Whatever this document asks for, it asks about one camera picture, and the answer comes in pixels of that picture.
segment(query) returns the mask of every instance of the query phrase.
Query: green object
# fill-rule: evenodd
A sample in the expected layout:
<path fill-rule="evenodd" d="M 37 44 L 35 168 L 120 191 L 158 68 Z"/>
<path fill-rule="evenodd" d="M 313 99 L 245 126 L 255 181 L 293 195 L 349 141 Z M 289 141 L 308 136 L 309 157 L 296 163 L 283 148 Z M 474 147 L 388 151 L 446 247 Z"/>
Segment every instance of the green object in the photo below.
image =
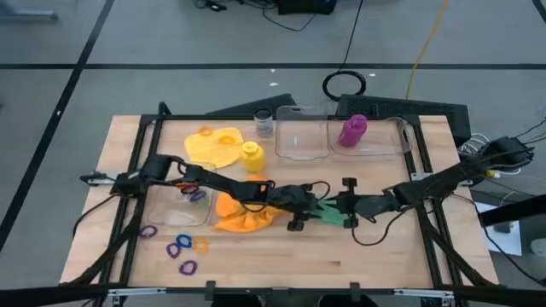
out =
<path fill-rule="evenodd" d="M 319 219 L 325 223 L 331 223 L 334 225 L 343 226 L 343 221 L 346 220 L 347 215 L 340 213 L 339 210 L 334 209 L 331 206 L 328 205 L 335 205 L 335 200 L 322 200 L 318 202 L 318 207 L 320 209 L 316 209 L 315 211 L 312 211 L 311 214 L 319 217 Z"/>

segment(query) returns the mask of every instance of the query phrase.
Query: purple ring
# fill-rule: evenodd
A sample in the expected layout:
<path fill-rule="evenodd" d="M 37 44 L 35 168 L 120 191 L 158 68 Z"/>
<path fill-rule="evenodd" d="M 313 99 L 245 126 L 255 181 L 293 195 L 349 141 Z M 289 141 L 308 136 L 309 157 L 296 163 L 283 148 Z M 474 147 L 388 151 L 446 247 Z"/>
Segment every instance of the purple ring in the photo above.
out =
<path fill-rule="evenodd" d="M 206 196 L 206 192 L 205 192 L 205 191 L 203 191 L 203 190 L 198 190 L 197 192 L 192 193 L 192 194 L 189 196 L 189 201 L 191 201 L 191 202 L 196 202 L 196 201 L 198 201 L 198 200 L 203 199 L 205 196 Z"/>
<path fill-rule="evenodd" d="M 191 270 L 189 272 L 184 270 L 184 268 L 188 264 L 192 264 L 192 268 L 191 268 Z M 183 264 L 180 264 L 180 267 L 178 267 L 178 272 L 180 272 L 180 274 L 186 275 L 186 276 L 192 276 L 193 274 L 195 274 L 196 270 L 197 270 L 197 263 L 194 260 L 188 260 L 188 261 L 184 262 Z"/>
<path fill-rule="evenodd" d="M 138 236 L 143 239 L 149 239 L 154 235 L 157 235 L 157 227 L 153 225 L 146 225 L 138 231 Z"/>
<path fill-rule="evenodd" d="M 173 246 L 177 248 L 177 251 L 176 251 L 176 252 L 172 252 L 172 247 L 173 247 Z M 180 248 L 180 246 L 178 246 L 177 243 L 171 243 L 171 244 L 169 244 L 169 245 L 167 246 L 166 249 L 167 249 L 167 254 L 168 254 L 169 256 L 171 256 L 171 258 L 173 258 L 173 259 L 176 258 L 176 257 L 178 257 L 178 256 L 180 255 L 180 252 L 182 252 L 182 248 Z"/>

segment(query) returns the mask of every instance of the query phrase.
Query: clear plastic container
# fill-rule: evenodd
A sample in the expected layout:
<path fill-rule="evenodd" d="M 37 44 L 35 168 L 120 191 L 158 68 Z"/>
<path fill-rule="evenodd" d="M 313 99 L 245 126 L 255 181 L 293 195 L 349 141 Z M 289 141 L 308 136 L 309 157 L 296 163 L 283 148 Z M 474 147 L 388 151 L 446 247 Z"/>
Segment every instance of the clear plastic container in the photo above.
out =
<path fill-rule="evenodd" d="M 208 171 L 216 172 L 216 167 L 208 163 L 195 163 Z M 155 201 L 153 208 L 146 215 L 149 223 L 173 227 L 197 227 L 214 223 L 213 207 L 216 203 L 216 191 L 211 188 L 199 187 L 205 196 L 197 201 L 192 200 L 193 194 L 182 194 L 180 189 L 157 187 L 161 190 L 161 201 Z"/>
<path fill-rule="evenodd" d="M 328 157 L 326 119 L 325 106 L 277 108 L 276 155 L 297 161 Z"/>
<path fill-rule="evenodd" d="M 338 143 L 345 120 L 328 121 L 328 145 L 336 154 L 351 157 L 403 154 L 411 150 L 407 122 L 401 118 L 369 120 L 368 129 L 353 147 Z"/>

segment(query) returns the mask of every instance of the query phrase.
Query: yellow bottle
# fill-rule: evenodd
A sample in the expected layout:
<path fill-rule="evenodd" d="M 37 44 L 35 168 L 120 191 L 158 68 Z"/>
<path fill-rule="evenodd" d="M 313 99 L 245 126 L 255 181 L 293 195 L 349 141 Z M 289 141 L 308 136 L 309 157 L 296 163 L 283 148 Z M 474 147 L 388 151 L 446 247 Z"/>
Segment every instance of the yellow bottle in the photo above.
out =
<path fill-rule="evenodd" d="M 265 151 L 256 142 L 242 144 L 241 158 L 247 171 L 261 171 L 265 167 Z"/>

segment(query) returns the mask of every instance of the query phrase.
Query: purple bottle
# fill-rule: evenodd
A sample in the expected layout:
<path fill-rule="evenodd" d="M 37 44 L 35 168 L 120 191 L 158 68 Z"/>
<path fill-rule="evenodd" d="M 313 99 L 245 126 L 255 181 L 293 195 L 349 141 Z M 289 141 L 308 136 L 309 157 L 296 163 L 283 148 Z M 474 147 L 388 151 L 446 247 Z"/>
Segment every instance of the purple bottle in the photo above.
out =
<path fill-rule="evenodd" d="M 368 120 L 364 115 L 352 115 L 343 124 L 343 130 L 338 136 L 338 144 L 343 147 L 353 147 L 360 142 L 360 139 L 368 129 Z"/>

